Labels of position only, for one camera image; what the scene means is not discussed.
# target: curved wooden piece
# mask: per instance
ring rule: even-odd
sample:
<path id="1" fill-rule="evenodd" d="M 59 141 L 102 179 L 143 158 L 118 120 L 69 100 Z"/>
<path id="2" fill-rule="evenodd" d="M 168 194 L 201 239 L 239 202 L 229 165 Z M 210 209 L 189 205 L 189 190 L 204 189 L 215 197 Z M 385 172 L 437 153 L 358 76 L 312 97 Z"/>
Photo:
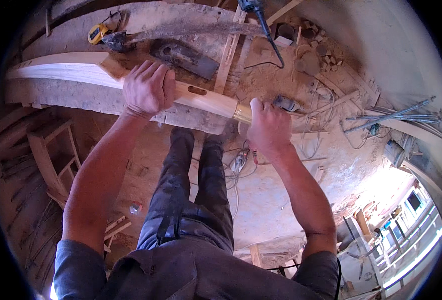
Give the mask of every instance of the curved wooden piece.
<path id="1" fill-rule="evenodd" d="M 27 60 L 10 68 L 5 78 L 61 79 L 122 89 L 128 73 L 107 52 L 71 52 Z M 250 107 L 185 82 L 176 81 L 175 102 L 251 123 Z"/>

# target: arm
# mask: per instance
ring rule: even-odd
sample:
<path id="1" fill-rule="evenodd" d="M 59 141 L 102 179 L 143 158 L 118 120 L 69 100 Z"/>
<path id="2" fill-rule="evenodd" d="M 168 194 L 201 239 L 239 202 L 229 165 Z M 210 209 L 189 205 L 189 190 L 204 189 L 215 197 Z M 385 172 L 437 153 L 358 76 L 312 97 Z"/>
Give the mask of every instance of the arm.
<path id="1" fill-rule="evenodd" d="M 126 107 L 76 174 L 63 213 L 62 240 L 81 242 L 103 255 L 108 214 L 121 189 L 136 139 L 150 118 L 174 102 L 175 73 L 145 61 L 126 76 Z"/>
<path id="2" fill-rule="evenodd" d="M 257 98 L 251 101 L 251 109 L 253 121 L 247 134 L 249 145 L 269 159 L 288 191 L 294 216 L 307 237 L 302 258 L 320 251 L 336 254 L 336 225 L 331 206 L 290 142 L 290 116 Z"/>

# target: sleeve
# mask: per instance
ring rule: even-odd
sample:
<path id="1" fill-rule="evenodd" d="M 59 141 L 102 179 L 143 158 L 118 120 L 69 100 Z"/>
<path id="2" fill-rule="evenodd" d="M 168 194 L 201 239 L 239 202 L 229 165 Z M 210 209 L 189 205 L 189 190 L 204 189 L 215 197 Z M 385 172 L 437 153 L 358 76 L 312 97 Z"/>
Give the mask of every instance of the sleeve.
<path id="1" fill-rule="evenodd" d="M 338 286 L 338 258 L 329 251 L 309 255 L 301 262 L 292 280 L 311 289 L 324 299 L 334 299 Z"/>
<path id="2" fill-rule="evenodd" d="M 106 283 L 103 258 L 83 243 L 61 240 L 56 249 L 53 283 L 60 300 L 92 300 Z"/>

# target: forearm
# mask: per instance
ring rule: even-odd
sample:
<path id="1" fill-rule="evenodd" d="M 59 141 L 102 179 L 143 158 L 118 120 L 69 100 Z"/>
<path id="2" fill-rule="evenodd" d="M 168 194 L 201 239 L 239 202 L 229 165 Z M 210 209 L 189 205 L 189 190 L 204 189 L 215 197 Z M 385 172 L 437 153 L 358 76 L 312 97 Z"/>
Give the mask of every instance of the forearm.
<path id="1" fill-rule="evenodd" d="M 147 122 L 147 119 L 122 113 L 88 155 L 74 179 L 65 207 L 64 239 L 86 243 L 86 239 L 92 237 L 99 242 L 99 236 L 104 234 L 110 209 L 121 189 L 136 138 Z M 96 232 L 69 230 L 70 226 L 91 228 Z M 97 244 L 96 248 L 103 247 L 102 244 Z"/>
<path id="2" fill-rule="evenodd" d="M 270 161 L 288 191 L 294 216 L 308 237 L 306 254 L 312 254 L 309 253 L 309 245 L 314 244 L 314 240 L 319 241 L 320 237 L 327 241 L 324 248 L 336 253 L 336 225 L 331 206 L 321 187 L 302 164 L 294 146 L 290 144 L 285 151 L 270 158 Z"/>

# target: left hand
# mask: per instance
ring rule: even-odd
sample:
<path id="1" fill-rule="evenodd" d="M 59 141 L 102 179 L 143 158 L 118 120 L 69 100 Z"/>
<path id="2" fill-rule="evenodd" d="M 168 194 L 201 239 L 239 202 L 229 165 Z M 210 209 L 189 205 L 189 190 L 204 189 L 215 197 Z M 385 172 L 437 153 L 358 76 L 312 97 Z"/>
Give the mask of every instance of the left hand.
<path id="1" fill-rule="evenodd" d="M 175 72 L 159 62 L 145 61 L 134 67 L 123 85 L 125 113 L 151 119 L 175 101 Z"/>

